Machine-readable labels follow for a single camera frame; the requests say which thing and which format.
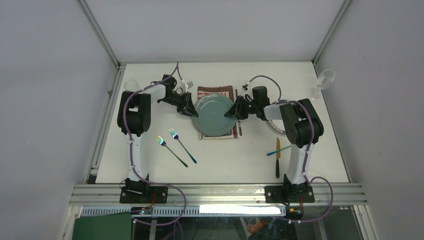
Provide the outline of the iridescent spoon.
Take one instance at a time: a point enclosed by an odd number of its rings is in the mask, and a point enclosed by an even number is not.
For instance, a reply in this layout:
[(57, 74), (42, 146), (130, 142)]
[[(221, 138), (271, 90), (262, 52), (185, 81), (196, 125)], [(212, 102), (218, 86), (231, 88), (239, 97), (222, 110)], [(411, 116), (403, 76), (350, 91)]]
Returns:
[(280, 153), (281, 151), (286, 150), (286, 149), (290, 149), (290, 148), (291, 148), (291, 146), (283, 147), (281, 149), (278, 149), (278, 150), (275, 150), (275, 151), (272, 151), (272, 152), (268, 152), (266, 155), (271, 156), (271, 155)]

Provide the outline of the iridescent fork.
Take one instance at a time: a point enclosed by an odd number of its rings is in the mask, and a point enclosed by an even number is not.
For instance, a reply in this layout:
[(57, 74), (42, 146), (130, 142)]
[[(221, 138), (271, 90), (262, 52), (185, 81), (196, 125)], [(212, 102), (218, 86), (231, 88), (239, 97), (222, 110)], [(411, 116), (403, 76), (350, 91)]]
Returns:
[(174, 151), (172, 151), (169, 147), (168, 147), (168, 145), (167, 145), (167, 142), (160, 136), (160, 135), (157, 135), (156, 136), (156, 141), (162, 146), (162, 147), (165, 147), (175, 158), (177, 158), (178, 159), (178, 161), (184, 166), (184, 167), (188, 167), (188, 165), (174, 152)]
[(187, 150), (187, 148), (184, 146), (184, 144), (181, 142), (178, 133), (173, 129), (169, 129), (168, 130), (169, 133), (171, 134), (172, 138), (177, 140), (179, 142), (179, 144), (182, 146), (182, 148), (185, 150), (185, 152), (188, 154), (188, 156), (191, 158), (191, 160), (197, 164), (198, 162), (196, 161), (196, 159), (192, 156), (192, 154)]

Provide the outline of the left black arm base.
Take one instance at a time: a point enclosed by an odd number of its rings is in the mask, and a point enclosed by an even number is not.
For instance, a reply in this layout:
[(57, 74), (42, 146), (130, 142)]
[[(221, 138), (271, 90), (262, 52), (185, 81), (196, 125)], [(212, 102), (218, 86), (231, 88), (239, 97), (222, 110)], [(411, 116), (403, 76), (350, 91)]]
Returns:
[(166, 204), (168, 201), (167, 186), (152, 186), (148, 184), (124, 186), (119, 202), (121, 204)]

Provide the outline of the white green-rimmed small plate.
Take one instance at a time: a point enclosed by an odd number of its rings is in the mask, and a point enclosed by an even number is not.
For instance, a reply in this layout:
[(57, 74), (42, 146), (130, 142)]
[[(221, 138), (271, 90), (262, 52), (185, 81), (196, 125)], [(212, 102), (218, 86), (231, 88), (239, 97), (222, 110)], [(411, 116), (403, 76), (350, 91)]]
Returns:
[(279, 134), (286, 134), (285, 131), (285, 127), (284, 127), (284, 123), (282, 120), (279, 119), (275, 119), (275, 120), (268, 120), (268, 125), (275, 130), (276, 132), (278, 132)]

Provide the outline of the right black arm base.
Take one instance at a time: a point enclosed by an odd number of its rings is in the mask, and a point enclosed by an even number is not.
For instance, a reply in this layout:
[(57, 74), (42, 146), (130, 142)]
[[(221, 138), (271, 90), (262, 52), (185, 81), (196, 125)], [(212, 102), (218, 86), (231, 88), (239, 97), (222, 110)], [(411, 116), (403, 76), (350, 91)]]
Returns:
[(314, 203), (315, 196), (312, 186), (308, 185), (305, 190), (295, 193), (289, 193), (283, 185), (267, 185), (264, 187), (264, 196), (266, 203), (278, 204), (300, 204)]

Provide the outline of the gold knife dark handle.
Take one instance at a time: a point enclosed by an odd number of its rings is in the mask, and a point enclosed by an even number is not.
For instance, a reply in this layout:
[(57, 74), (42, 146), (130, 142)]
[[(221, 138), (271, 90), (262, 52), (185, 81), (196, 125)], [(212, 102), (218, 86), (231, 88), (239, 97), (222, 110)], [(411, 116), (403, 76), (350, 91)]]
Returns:
[[(276, 138), (276, 150), (281, 149), (281, 142), (280, 139), (277, 137)], [(281, 153), (276, 153), (276, 162), (275, 162), (275, 177), (277, 179), (280, 178), (280, 157), (281, 157)]]

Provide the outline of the large teal plate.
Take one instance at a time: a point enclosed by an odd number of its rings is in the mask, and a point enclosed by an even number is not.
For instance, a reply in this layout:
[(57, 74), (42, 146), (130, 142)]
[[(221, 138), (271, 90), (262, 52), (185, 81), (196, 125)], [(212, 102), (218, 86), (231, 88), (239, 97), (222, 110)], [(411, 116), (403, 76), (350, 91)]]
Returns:
[(191, 118), (195, 129), (209, 137), (220, 137), (229, 133), (236, 125), (236, 117), (225, 114), (234, 105), (229, 97), (212, 93), (207, 94), (194, 104), (197, 116)]

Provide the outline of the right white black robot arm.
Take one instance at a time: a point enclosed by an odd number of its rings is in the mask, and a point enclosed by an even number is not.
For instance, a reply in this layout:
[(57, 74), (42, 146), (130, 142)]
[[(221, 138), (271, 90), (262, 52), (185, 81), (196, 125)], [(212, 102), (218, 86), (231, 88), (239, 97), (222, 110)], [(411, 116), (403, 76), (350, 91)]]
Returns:
[(254, 87), (252, 96), (238, 96), (224, 116), (244, 120), (249, 115), (256, 115), (263, 121), (282, 120), (285, 135), (291, 143), (282, 196), (287, 202), (294, 203), (310, 183), (307, 176), (309, 160), (314, 145), (324, 134), (323, 123), (308, 98), (271, 104), (265, 86)]

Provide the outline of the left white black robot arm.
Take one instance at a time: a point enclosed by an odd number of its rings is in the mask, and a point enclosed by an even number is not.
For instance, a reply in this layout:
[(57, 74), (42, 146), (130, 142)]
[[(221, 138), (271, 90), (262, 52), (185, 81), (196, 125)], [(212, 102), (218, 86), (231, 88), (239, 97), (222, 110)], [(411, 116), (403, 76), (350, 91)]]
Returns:
[(142, 141), (152, 122), (152, 105), (167, 103), (176, 107), (184, 116), (198, 117), (192, 101), (192, 94), (175, 90), (177, 80), (165, 74), (161, 81), (153, 81), (144, 89), (135, 80), (129, 82), (121, 94), (117, 125), (125, 136), (128, 149), (128, 174), (125, 185), (145, 183), (149, 177), (147, 157)]

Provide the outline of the clear wine glass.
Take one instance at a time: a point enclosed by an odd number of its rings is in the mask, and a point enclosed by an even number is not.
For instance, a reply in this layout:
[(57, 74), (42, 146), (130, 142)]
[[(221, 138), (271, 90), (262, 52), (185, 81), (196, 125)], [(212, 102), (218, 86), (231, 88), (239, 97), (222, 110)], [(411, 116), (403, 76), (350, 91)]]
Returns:
[(335, 81), (336, 73), (330, 69), (323, 70), (317, 77), (315, 87), (309, 94), (308, 98), (311, 101), (320, 98), (320, 94), (323, 90), (328, 89)]

